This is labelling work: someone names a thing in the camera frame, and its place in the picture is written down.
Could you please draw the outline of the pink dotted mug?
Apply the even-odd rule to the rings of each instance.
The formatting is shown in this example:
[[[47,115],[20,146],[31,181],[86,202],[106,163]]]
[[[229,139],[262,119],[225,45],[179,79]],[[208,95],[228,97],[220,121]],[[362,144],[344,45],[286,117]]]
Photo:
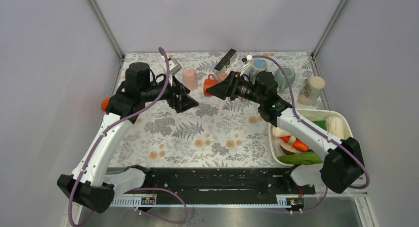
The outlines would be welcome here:
[[[222,81],[224,81],[227,77],[228,77],[228,74],[227,74],[227,73],[221,73],[221,74],[219,75],[219,79],[218,79],[218,81],[219,81],[219,82],[222,82]]]

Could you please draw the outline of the small orange mug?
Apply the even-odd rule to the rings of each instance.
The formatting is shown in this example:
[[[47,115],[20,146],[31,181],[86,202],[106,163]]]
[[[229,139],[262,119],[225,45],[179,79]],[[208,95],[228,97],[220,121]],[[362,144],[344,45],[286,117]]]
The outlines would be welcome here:
[[[212,94],[207,92],[207,89],[218,84],[219,81],[217,79],[217,77],[214,74],[209,74],[208,77],[204,80],[204,84],[203,84],[203,95],[205,97],[209,97],[212,96]]]

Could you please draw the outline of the large orange mug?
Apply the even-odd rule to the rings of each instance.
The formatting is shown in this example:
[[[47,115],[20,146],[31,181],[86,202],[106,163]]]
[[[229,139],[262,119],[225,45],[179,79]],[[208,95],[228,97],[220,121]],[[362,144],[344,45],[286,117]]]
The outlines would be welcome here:
[[[109,104],[109,101],[110,101],[110,97],[108,97],[108,98],[104,99],[104,100],[101,102],[100,108],[101,108],[101,110],[102,110],[104,113],[106,113],[106,109],[107,109],[107,106],[108,106],[108,104]]]

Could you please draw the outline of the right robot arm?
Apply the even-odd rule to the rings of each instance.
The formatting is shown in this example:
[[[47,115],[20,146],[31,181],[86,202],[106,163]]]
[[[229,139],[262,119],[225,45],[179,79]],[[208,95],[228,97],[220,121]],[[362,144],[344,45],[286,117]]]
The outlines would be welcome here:
[[[264,121],[295,135],[321,158],[320,165],[295,167],[283,180],[287,192],[296,193],[309,184],[324,184],[335,193],[343,193],[347,188],[367,188],[371,178],[359,142],[318,129],[277,94],[277,86],[270,72],[258,73],[255,83],[245,81],[238,72],[230,72],[226,79],[206,86],[204,91],[223,100],[242,97],[257,103]]]

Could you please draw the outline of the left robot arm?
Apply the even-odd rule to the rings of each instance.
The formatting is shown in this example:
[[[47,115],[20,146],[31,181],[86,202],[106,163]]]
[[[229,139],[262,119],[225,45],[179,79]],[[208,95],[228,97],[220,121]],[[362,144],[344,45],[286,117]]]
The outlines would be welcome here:
[[[113,200],[137,188],[147,193],[153,180],[146,168],[134,166],[116,175],[106,175],[119,143],[134,125],[140,111],[145,112],[158,101],[166,101],[177,113],[197,107],[190,90],[174,76],[157,76],[147,63],[136,62],[126,70],[126,79],[117,92],[102,103],[104,117],[100,129],[80,163],[70,175],[61,174],[58,187],[69,198],[97,213],[103,213]]]

